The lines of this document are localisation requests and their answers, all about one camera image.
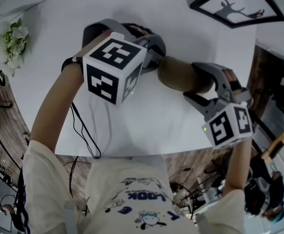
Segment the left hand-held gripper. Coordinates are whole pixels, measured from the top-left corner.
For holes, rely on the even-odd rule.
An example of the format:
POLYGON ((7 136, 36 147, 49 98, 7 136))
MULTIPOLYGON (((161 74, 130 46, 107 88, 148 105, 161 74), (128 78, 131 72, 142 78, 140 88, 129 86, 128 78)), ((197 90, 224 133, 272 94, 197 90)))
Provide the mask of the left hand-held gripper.
POLYGON ((84 79, 88 91, 119 106, 133 92, 141 75, 158 69, 162 58, 145 57, 153 51, 166 56, 166 45, 158 34, 135 37, 113 19, 103 19, 98 25, 112 32, 83 56, 84 79))

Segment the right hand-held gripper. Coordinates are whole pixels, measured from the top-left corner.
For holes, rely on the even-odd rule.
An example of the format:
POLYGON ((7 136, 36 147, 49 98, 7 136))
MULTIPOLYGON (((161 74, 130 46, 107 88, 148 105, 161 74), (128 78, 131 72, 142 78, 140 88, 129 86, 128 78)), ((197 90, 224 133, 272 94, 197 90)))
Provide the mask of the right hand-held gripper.
POLYGON ((253 103, 250 91, 241 87, 232 91, 226 83, 226 67, 208 62, 193 62, 192 67, 215 83, 217 97, 205 99, 194 92, 184 92, 184 99, 205 120, 202 127, 214 149, 233 146, 251 136, 248 108, 253 103))

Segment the person's left hand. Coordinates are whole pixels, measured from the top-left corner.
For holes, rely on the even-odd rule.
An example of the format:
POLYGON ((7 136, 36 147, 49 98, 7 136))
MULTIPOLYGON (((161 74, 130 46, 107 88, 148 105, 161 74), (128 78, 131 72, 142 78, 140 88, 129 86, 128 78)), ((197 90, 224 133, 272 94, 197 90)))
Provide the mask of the person's left hand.
POLYGON ((155 33, 148 28, 145 28, 141 25, 137 25, 134 23, 121 23, 121 25, 136 39, 139 38, 148 38, 155 33))

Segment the person's right hand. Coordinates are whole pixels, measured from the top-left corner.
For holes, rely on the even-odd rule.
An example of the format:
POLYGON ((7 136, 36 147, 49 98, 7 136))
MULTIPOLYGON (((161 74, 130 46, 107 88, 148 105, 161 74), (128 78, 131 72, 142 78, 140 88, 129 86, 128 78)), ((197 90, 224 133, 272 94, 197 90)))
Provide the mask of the person's right hand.
POLYGON ((242 87, 241 87, 235 73, 233 72, 233 70, 225 69, 225 70, 223 70, 223 73, 226 76, 226 78, 229 82, 230 88, 233 91, 233 93, 234 94, 240 93, 241 90, 242 90, 242 87))

